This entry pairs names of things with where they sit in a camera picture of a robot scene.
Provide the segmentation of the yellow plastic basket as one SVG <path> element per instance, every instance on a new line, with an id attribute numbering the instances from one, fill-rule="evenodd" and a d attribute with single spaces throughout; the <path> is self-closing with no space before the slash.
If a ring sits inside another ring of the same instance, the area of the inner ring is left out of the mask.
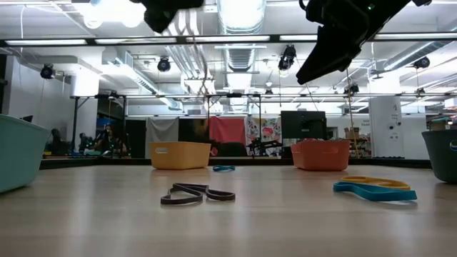
<path id="1" fill-rule="evenodd" d="M 209 164 L 211 144 L 196 142 L 150 143 L 151 165 L 155 169 L 185 170 Z"/>

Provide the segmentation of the orange plastic basket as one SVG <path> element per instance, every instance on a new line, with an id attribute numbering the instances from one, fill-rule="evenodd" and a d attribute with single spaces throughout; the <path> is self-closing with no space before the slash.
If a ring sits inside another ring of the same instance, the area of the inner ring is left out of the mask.
<path id="1" fill-rule="evenodd" d="M 344 171 L 348 167 L 350 141 L 306 139 L 291 146 L 293 164 L 304 171 Z"/>

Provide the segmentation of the seated person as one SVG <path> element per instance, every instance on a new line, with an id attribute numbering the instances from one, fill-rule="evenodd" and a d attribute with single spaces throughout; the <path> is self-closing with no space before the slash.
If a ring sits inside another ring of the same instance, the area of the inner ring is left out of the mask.
<path id="1" fill-rule="evenodd" d="M 123 156 L 127 153 L 124 142 L 117 136 L 111 125 L 105 126 L 96 142 L 95 149 L 101 153 L 109 152 L 112 155 Z"/>

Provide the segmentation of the red cloth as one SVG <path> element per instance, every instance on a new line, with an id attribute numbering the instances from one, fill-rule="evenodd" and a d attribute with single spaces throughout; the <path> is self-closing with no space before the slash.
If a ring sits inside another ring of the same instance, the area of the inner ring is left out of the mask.
<path id="1" fill-rule="evenodd" d="M 209 119 L 209 137 L 219 143 L 246 143 L 246 132 L 242 118 Z"/>

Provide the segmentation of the floral patterned cloth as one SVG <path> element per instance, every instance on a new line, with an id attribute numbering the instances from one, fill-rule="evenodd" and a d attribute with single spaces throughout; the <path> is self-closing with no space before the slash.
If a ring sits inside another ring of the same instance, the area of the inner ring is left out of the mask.
<path id="1" fill-rule="evenodd" d="M 247 145 L 251 144 L 257 138 L 261 138 L 262 142 L 282 142 L 282 129 L 280 117 L 259 119 L 252 116 L 246 116 L 243 121 Z"/>

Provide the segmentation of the light green plastic basket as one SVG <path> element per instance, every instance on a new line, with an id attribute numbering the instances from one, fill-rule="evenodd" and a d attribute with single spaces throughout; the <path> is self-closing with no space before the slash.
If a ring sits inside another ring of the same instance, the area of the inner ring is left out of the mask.
<path id="1" fill-rule="evenodd" d="M 33 183 L 50 131 L 0 114 L 0 193 Z"/>

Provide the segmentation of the grey cloth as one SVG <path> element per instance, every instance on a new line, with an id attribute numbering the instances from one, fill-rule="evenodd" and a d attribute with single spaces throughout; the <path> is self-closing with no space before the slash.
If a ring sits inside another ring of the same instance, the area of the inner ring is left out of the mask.
<path id="1" fill-rule="evenodd" d="M 147 118 L 145 158 L 151 158 L 150 143 L 170 142 L 179 140 L 179 118 Z"/>

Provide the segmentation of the black aluminium table frame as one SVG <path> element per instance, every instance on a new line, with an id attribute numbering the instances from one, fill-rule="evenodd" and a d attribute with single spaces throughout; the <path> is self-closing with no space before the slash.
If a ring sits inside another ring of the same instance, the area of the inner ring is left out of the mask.
<path id="1" fill-rule="evenodd" d="M 414 160 L 404 158 L 351 158 L 349 165 L 361 166 L 389 166 L 400 168 L 424 168 L 431 169 L 429 160 Z M 82 166 L 150 166 L 151 161 L 144 158 L 55 158 L 43 159 L 40 170 L 55 168 L 74 168 Z M 292 166 L 290 158 L 212 158 L 209 165 L 222 166 Z"/>

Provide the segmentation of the white pillar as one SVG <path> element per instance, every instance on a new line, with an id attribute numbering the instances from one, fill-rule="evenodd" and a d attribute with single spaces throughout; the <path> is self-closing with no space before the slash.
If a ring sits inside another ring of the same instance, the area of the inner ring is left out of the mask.
<path id="1" fill-rule="evenodd" d="M 403 122 L 398 96 L 379 96 L 368 103 L 371 125 L 371 156 L 403 158 Z"/>

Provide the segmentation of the dark teal plastic basket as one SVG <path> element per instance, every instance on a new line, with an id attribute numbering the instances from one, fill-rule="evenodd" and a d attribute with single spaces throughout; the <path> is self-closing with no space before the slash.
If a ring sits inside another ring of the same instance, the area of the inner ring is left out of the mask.
<path id="1" fill-rule="evenodd" d="M 457 129 L 424 131 L 422 137 L 435 177 L 457 183 Z"/>

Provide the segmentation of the silver round air duct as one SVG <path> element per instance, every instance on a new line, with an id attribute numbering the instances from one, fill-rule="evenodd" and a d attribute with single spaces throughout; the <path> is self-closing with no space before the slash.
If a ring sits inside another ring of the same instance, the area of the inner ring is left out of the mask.
<path id="1" fill-rule="evenodd" d="M 260 34 L 266 0 L 216 0 L 223 35 Z M 247 94 L 253 78 L 256 49 L 253 44 L 227 45 L 224 49 L 226 85 L 231 93 Z"/>

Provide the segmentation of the black monitor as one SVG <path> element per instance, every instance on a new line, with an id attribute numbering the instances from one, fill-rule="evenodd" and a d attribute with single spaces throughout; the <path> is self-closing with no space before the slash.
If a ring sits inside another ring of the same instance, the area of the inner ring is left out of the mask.
<path id="1" fill-rule="evenodd" d="M 327 139 L 327 121 L 324 111 L 282 111 L 283 139 Z"/>

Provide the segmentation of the yellow rubber band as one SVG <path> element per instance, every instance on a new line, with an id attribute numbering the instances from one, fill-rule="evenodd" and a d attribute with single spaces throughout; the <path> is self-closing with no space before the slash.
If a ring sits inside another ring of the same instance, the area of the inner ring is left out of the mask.
<path id="1" fill-rule="evenodd" d="M 391 180 L 387 178 L 374 178 L 369 176 L 345 176 L 340 179 L 343 182 L 363 183 L 374 186 L 382 186 L 386 188 L 394 188 L 400 190 L 410 190 L 411 186 L 402 181 Z"/>

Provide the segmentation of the dark grey rubber band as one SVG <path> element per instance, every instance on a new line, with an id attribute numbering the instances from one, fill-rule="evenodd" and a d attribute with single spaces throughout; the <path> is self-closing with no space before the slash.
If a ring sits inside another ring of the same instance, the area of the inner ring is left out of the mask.
<path id="1" fill-rule="evenodd" d="M 184 192 L 190 194 L 186 198 L 172 198 L 172 193 Z M 235 201 L 236 194 L 228 191 L 210 189 L 207 184 L 174 183 L 165 196 L 161 197 L 162 205 L 186 205 L 202 202 L 204 196 L 213 201 Z"/>

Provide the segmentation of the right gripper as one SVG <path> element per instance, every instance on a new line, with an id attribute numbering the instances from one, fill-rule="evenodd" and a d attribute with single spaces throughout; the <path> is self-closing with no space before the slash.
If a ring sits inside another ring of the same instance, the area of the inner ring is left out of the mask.
<path id="1" fill-rule="evenodd" d="M 296 74 L 300 85 L 344 71 L 361 52 L 362 41 L 380 31 L 410 0 L 308 0 L 306 18 L 320 24 L 317 42 Z"/>

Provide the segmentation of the black rig light bar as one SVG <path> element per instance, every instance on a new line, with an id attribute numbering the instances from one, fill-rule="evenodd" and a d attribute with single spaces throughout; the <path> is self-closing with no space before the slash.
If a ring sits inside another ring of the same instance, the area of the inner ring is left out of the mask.
<path id="1" fill-rule="evenodd" d="M 315 34 L 261 34 L 211 36 L 147 36 L 116 38 L 67 39 L 0 39 L 0 47 L 67 47 L 120 45 L 187 45 L 187 44 L 285 44 L 316 43 Z M 457 41 L 457 32 L 387 33 L 377 34 L 371 41 Z"/>

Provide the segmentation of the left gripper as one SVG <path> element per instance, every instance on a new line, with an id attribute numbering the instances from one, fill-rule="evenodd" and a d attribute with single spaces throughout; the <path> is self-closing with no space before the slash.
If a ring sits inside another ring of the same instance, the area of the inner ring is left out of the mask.
<path id="1" fill-rule="evenodd" d="M 204 0 L 130 0 L 135 4 L 142 4 L 147 9 L 144 12 L 144 21 L 150 29 L 163 33 L 173 21 L 177 10 L 195 9 L 204 5 Z"/>

